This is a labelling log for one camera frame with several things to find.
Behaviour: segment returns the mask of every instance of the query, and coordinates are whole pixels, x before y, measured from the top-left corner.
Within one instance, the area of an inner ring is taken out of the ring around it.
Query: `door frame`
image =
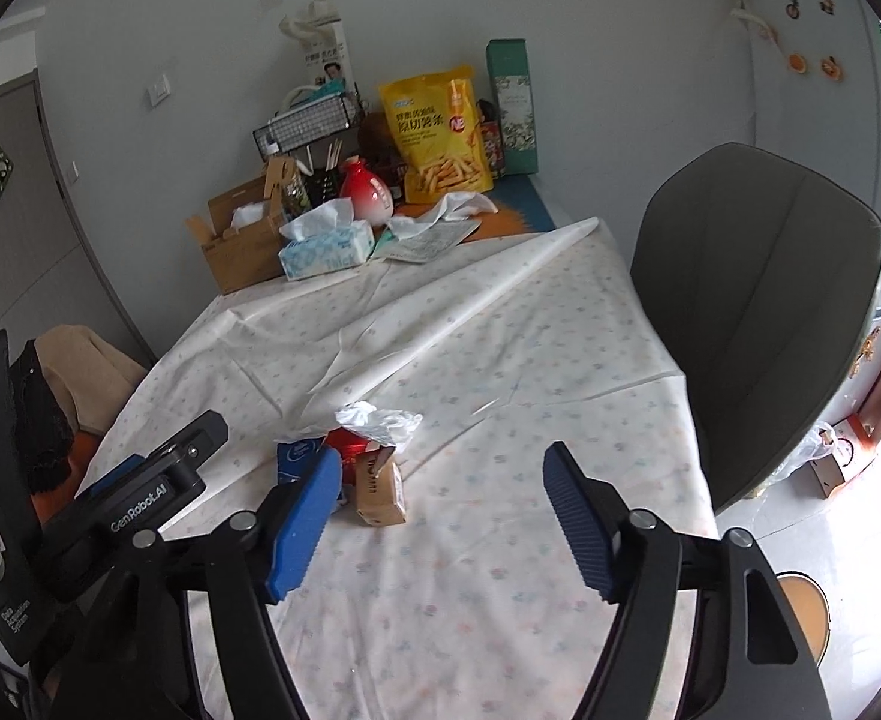
[[[47,116],[44,113],[44,101],[40,93],[40,79],[36,69],[30,73],[24,74],[24,76],[19,76],[16,79],[2,83],[0,85],[0,98],[25,86],[31,87],[31,90],[34,92],[34,107],[37,111],[37,122],[40,124],[40,134],[44,141],[44,151],[47,153],[47,161],[50,164],[53,180],[55,180],[56,185],[58,185],[58,194],[60,194],[64,210],[67,211],[67,217],[71,220],[71,226],[74,228],[74,232],[77,233],[77,240],[79,240],[80,246],[83,248],[83,252],[87,256],[91,268],[94,269],[94,274],[97,276],[97,280],[100,282],[101,287],[103,287],[107,299],[110,300],[111,305],[120,316],[121,322],[123,322],[125,327],[127,327],[127,330],[130,331],[130,335],[134,338],[134,341],[136,341],[137,346],[141,348],[141,351],[143,351],[146,360],[149,360],[151,365],[154,365],[157,362],[157,355],[154,354],[154,350],[151,349],[144,339],[144,336],[141,335],[141,332],[137,329],[137,325],[134,324],[133,319],[130,319],[130,314],[127,314],[127,309],[125,309],[124,303],[121,303],[121,299],[117,296],[117,293],[114,292],[113,285],[111,285],[107,275],[103,272],[103,268],[97,259],[94,248],[90,245],[87,234],[84,232],[83,226],[80,224],[77,211],[74,210],[74,202],[68,194],[67,182],[64,180],[63,172],[60,170],[58,159],[56,159],[55,151],[53,150],[53,141],[50,139],[50,130],[47,127]]]

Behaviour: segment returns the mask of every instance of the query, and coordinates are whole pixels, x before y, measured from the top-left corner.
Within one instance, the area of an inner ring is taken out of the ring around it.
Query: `tablecloth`
[[[276,440],[317,435],[361,398],[424,415],[400,457],[408,523],[338,512],[301,589],[269,610],[309,714],[571,716],[614,608],[578,574],[543,490],[544,449],[563,440],[629,506],[715,536],[683,375],[605,225],[217,298],[151,370],[85,482],[219,410],[231,435],[202,467],[206,493],[164,529],[204,533],[256,509]],[[204,596],[191,605],[205,701],[228,717]],[[655,717],[676,707],[692,608],[681,597]]]

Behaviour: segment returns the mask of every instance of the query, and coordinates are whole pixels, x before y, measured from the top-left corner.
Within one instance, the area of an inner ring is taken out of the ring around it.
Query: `metal screw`
[[[146,549],[154,544],[154,541],[157,541],[157,533],[154,533],[154,531],[137,531],[134,534],[134,538],[131,538],[130,541],[137,549]]]
[[[237,512],[230,519],[230,528],[234,531],[249,531],[257,524],[257,514],[254,512]]]
[[[634,509],[630,513],[630,524],[642,531],[653,531],[657,527],[657,518],[646,509]]]
[[[727,538],[736,546],[744,547],[744,549],[753,546],[753,536],[750,536],[749,531],[744,531],[743,528],[731,528],[727,533]]]

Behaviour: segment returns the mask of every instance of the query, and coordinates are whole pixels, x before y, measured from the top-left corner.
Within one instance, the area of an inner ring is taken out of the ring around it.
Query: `refrigerator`
[[[866,0],[742,0],[755,95],[754,145],[825,175],[881,218],[881,22]],[[869,358],[823,419],[861,405],[881,370],[881,279]]]

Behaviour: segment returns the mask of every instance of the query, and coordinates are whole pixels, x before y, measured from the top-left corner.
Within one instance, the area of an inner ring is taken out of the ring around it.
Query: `yellow package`
[[[480,116],[469,66],[381,86],[390,133],[408,164],[404,192],[411,203],[433,203],[448,191],[487,191]]]

